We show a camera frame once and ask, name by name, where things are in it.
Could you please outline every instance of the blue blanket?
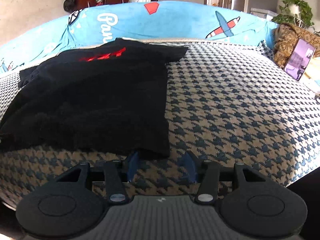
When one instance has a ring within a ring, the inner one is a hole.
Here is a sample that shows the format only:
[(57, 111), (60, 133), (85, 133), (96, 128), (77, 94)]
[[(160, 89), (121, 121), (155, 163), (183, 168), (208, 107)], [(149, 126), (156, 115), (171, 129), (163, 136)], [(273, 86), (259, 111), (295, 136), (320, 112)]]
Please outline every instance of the blue blanket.
[(239, 11), (179, 1), (103, 5), (73, 12), (0, 47), (0, 73), (67, 49), (116, 37), (199, 38), (273, 46), (277, 24)]

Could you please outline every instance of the smartphone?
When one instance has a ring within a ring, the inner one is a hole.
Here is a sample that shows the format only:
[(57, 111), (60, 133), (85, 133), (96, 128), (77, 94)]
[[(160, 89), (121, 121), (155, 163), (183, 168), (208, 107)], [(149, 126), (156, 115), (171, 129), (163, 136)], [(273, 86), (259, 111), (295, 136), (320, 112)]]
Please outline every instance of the smartphone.
[(299, 39), (284, 67), (284, 71), (296, 81), (299, 81), (313, 57), (315, 50), (316, 49), (312, 45), (303, 39)]

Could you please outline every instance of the houndstooth bedspread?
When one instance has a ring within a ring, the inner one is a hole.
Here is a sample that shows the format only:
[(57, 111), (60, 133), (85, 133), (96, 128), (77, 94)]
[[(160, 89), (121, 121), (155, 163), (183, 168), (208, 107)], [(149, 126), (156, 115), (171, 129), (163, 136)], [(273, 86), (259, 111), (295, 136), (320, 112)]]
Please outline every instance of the houndstooth bedspread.
[[(320, 166), (320, 106), (313, 93), (268, 59), (273, 55), (265, 44), (187, 44), (186, 56), (167, 66), (171, 156), (143, 161), (134, 181), (125, 184), (129, 195), (195, 193), (198, 185), (186, 180), (181, 166), (188, 149), (223, 166), (244, 162), (284, 186)], [(18, 73), (0, 79), (0, 118), (18, 93), (18, 82)], [(114, 158), (123, 157), (47, 146), (2, 153), (0, 198), (15, 207), (79, 162)], [(229, 186), (221, 183), (219, 195)], [(93, 190), (103, 194), (98, 186)]]

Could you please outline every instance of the black jacket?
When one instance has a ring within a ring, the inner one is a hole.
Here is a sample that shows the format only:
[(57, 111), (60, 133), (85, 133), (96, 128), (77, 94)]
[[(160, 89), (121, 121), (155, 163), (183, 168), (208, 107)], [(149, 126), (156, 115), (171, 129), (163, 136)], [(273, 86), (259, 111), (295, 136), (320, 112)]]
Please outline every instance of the black jacket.
[(167, 68), (185, 47), (116, 39), (65, 51), (20, 72), (21, 91), (0, 123), (0, 146), (47, 144), (126, 155), (168, 157)]

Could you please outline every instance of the gray ribbed plastic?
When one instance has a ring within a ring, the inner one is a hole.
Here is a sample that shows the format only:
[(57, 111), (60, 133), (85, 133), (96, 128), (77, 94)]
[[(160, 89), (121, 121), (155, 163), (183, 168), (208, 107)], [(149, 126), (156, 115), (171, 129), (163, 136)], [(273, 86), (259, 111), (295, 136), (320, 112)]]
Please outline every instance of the gray ribbed plastic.
[[(211, 206), (193, 203), (189, 196), (135, 196), (110, 208), (91, 231), (74, 240), (249, 240), (230, 229)], [(299, 240), (298, 236), (286, 240)], [(36, 240), (26, 236), (24, 240)]]

